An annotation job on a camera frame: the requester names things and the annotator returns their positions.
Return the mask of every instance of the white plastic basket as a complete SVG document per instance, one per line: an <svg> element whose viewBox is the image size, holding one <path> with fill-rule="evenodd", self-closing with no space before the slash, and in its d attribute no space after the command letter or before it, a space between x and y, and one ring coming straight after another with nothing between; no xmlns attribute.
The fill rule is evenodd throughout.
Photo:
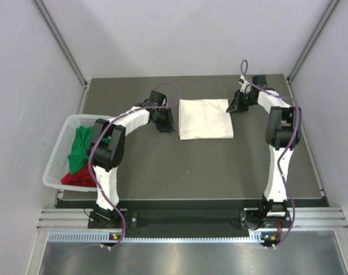
<svg viewBox="0 0 348 275"><path fill-rule="evenodd" d="M80 126L86 128L94 126L95 121L99 118L111 119L112 117L81 114L71 115L66 119L43 174L42 181L45 186L72 191L97 191L92 187L64 185L61 183L61 179L69 172L68 155L71 153L76 129Z"/></svg>

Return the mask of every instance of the white wall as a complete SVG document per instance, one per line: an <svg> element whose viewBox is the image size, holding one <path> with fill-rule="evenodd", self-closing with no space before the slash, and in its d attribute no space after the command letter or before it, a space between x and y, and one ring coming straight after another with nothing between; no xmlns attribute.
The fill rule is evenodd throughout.
<svg viewBox="0 0 348 275"><path fill-rule="evenodd" d="M330 199L348 221L348 0L340 2L293 86Z"/></svg>
<svg viewBox="0 0 348 275"><path fill-rule="evenodd" d="M288 74L329 0L45 0L86 78Z"/></svg>
<svg viewBox="0 0 348 275"><path fill-rule="evenodd" d="M32 1L0 1L0 274L26 266L54 195L42 173L81 92Z"/></svg>

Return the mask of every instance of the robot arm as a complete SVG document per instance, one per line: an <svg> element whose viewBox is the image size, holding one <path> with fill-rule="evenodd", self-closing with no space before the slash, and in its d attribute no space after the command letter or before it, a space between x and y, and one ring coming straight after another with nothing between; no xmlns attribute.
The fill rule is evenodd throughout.
<svg viewBox="0 0 348 275"><path fill-rule="evenodd" d="M253 83L267 91L263 92L253 88L248 81L241 76L239 84L241 89L236 91L234 99L227 112L245 112L249 106L259 104L268 113L266 129L266 142L270 149L270 171L268 183L264 191L259 217L285 217L287 214L287 195L283 184L282 173L278 169L278 159L289 143L292 132L295 129L296 110L291 105L278 98L279 94L267 88L265 76L253 77ZM282 157L280 166L283 177L287 180L288 165L294 152L295 145L300 141L300 130L297 132L290 149Z"/></svg>
<svg viewBox="0 0 348 275"><path fill-rule="evenodd" d="M138 104L138 106L132 107L128 111L128 116L119 119L111 126L104 136L110 138L109 144L101 142L98 145L93 156L93 169L104 193L114 205L119 203L117 169L123 158L126 135L149 122L154 122L159 132L171 132L173 130L173 117L171 110L165 107L166 103L167 97L165 95L152 91L149 99L142 104ZM141 109L141 107L146 106L163 106L163 108ZM88 155L90 155L102 131L112 120L98 119L95 122L88 147ZM113 207L102 196L101 190L98 190L97 204L102 209L113 211Z"/></svg>

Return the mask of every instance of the gray floor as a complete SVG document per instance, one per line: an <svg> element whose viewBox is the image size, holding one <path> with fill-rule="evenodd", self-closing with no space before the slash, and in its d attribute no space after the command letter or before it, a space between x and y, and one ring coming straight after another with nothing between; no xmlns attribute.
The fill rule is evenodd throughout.
<svg viewBox="0 0 348 275"><path fill-rule="evenodd" d="M84 112L117 116L148 98L161 82L178 85L182 99L231 100L239 88L238 79L239 76L97 78L91 82ZM281 95L289 95L283 75L269 75L267 81ZM169 102L177 98L172 87L160 87L158 91L165 93ZM173 115L177 124L177 107ZM179 140L177 133L158 133L154 124L139 128L126 139L117 176L120 198L260 198L270 165L264 137L267 118L266 111L258 105L249 112L232 114L233 139ZM288 183L295 198L321 197L303 139L292 157ZM76 198L76 194L66 192L64 198Z"/></svg>
<svg viewBox="0 0 348 275"><path fill-rule="evenodd" d="M347 274L335 235L328 232L292 233L275 251L256 243L126 243L112 252L89 247L66 261L85 245L49 243L40 275Z"/></svg>

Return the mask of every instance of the red cloth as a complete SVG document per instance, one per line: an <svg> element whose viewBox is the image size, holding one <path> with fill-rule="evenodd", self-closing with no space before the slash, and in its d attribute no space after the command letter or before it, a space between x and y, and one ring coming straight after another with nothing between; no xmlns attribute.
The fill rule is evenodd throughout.
<svg viewBox="0 0 348 275"><path fill-rule="evenodd" d="M94 182L89 173L88 162L86 162L84 167L78 170L76 174L67 173L63 177L63 179L61 179L61 183L65 185L96 187L96 183Z"/></svg>

